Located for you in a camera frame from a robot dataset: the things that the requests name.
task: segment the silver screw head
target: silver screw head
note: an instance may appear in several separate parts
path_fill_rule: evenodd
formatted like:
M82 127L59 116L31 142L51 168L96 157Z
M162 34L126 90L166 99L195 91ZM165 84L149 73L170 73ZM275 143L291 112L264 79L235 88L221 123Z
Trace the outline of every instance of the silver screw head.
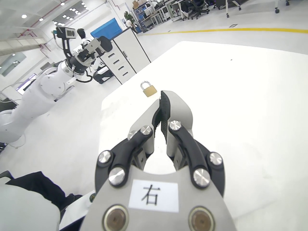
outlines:
M182 124L181 124L181 122L174 120L169 124L169 127L170 127L170 129L176 131L176 130L179 130L182 127Z
M137 132L135 130L132 130L131 132L129 132L127 139L130 140Z
M210 161L215 165L219 166L222 163L222 157L218 153L211 153L210 154Z
M143 134L143 135L149 135L151 133L152 129L149 125L145 125L143 126L141 129L140 129L140 132Z
M98 161L102 164L107 163L110 160L111 153L110 151L103 151L98 156Z
M112 185L119 185L123 182L125 178L125 171L121 167L113 168L109 173L109 182Z
M198 168L193 173L193 179L200 187L207 187L210 184L211 177L208 171L203 168Z

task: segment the brass padlock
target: brass padlock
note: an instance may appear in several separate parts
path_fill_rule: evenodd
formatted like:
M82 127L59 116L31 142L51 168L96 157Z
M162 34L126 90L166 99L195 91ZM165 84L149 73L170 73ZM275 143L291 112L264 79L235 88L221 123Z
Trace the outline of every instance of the brass padlock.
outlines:
M149 85L149 87L147 88L143 88L143 84L147 83ZM140 84L140 87L141 89L143 90L144 94L147 96L147 97L150 97L152 96L153 94L157 93L157 90L155 89L154 86L152 86L148 81L143 81L141 84Z

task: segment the brass bolt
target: brass bolt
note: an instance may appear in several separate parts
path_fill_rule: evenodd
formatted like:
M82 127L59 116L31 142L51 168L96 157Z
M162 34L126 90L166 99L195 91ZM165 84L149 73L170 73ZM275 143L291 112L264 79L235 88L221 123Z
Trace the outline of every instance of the brass bolt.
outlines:
M128 225L128 213L120 205L109 208L103 217L103 226L106 231L124 231Z
M191 231L213 231L214 219L209 210L204 207L195 207L189 214Z

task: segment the red pipe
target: red pipe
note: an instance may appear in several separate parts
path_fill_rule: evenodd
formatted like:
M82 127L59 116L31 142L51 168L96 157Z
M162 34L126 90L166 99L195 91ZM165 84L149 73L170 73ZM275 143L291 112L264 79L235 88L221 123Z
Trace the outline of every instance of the red pipe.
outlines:
M45 16L47 16L50 12L54 11L56 8L58 8L60 6L60 4L58 4L56 7L54 7L51 11L47 12L44 16L42 16L42 18L44 18ZM37 20L33 25L31 25L30 27L33 27L37 22L39 22L39 20ZM30 31L29 29L25 30L22 34L20 34L20 36L22 36L26 31Z
M41 47L40 48L40 51L49 59L49 57L42 51L42 49L43 49L43 46L42 45L40 45L39 44L39 46Z

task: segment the white label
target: white label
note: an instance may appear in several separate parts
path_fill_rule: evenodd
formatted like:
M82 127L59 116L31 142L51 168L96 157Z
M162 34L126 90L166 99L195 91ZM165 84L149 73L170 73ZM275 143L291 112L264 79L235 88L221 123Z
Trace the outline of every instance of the white label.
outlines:
M159 212L179 212L178 185L134 180L128 207Z

